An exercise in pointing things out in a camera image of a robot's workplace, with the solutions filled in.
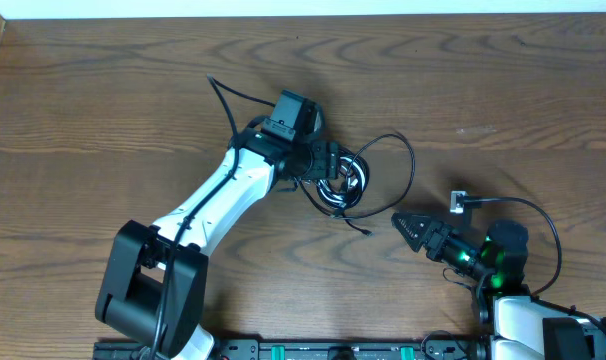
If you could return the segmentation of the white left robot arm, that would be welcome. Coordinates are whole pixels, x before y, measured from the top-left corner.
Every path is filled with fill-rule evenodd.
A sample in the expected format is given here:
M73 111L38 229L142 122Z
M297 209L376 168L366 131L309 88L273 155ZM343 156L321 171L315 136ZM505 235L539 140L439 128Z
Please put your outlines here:
M117 232L96 318L149 347L150 358L206 359L215 340L200 324L209 258L241 215L284 180L334 179L335 142L288 141L246 128L217 170L180 206Z

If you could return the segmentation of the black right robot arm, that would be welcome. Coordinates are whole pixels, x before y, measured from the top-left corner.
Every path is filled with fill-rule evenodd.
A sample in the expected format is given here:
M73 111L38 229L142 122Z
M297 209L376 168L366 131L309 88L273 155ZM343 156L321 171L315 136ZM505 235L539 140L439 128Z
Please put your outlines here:
M411 250L475 281L468 290L484 334L465 359L606 359L606 317L540 299L524 283L528 230L497 220L480 245L436 217L398 212L392 226Z

